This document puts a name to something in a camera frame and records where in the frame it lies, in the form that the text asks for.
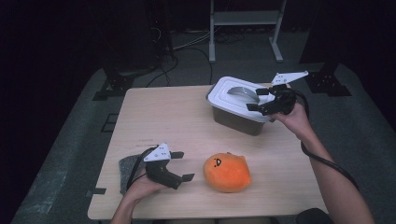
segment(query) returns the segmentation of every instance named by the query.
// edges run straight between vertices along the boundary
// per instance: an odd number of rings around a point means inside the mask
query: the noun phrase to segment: plush toy face
[[[206,183],[221,192],[237,192],[251,183],[248,164],[244,156],[218,153],[204,164]]]

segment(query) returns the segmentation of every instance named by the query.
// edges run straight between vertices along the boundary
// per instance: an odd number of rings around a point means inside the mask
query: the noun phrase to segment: container lid
[[[228,91],[234,87],[244,87],[251,91],[266,88],[262,85],[247,82],[235,77],[222,77],[206,96],[207,101],[216,108],[233,113],[237,116],[264,123],[270,118],[257,111],[248,111],[247,104],[257,104],[252,98],[244,94],[230,94]],[[274,100],[274,95],[259,96],[259,105]]]

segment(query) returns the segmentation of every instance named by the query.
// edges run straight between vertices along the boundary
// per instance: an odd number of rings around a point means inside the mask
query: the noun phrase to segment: dark background
[[[217,10],[273,9],[278,1],[222,1]],[[312,27],[302,63],[335,59],[361,79],[395,127],[395,11],[391,1],[289,1],[282,30]],[[170,28],[208,29],[209,1],[169,0]],[[1,1],[1,222],[9,222],[70,110],[106,60],[157,65],[163,1]]]

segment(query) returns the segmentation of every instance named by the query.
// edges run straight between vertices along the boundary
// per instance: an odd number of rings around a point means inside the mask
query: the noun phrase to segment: wooden table
[[[308,157],[300,142],[282,123],[265,123],[251,136],[216,123],[205,99],[210,86],[130,89],[125,95],[116,128],[88,216],[111,219],[120,194],[119,160],[167,142],[171,151],[185,152],[167,169],[176,175],[195,174],[191,182],[165,189],[143,200],[134,218],[257,217],[296,215],[326,207]],[[244,155],[252,184],[237,193],[221,193],[204,180],[203,165],[219,152]]]

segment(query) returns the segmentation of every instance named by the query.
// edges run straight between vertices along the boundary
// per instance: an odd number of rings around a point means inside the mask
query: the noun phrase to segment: black clamp
[[[275,96],[273,101],[262,105],[247,104],[247,110],[259,111],[264,116],[279,112],[288,115],[293,110],[294,105],[297,102],[296,91],[288,88],[286,84],[273,86],[268,89],[256,90],[257,95],[268,95],[269,93]]]
[[[165,157],[160,160],[148,160],[147,156],[149,156],[152,152],[156,152],[158,149],[160,149],[159,154],[165,155]],[[146,157],[144,161],[146,162],[146,175],[148,179],[172,189],[177,189],[183,182],[192,181],[194,174],[178,176],[166,169],[166,165],[171,159],[182,159],[183,156],[184,152],[170,152],[166,144],[147,149],[137,159],[134,169],[132,170],[132,173],[128,179],[126,188],[128,189],[134,183],[134,176],[137,171],[137,167],[144,157]]]

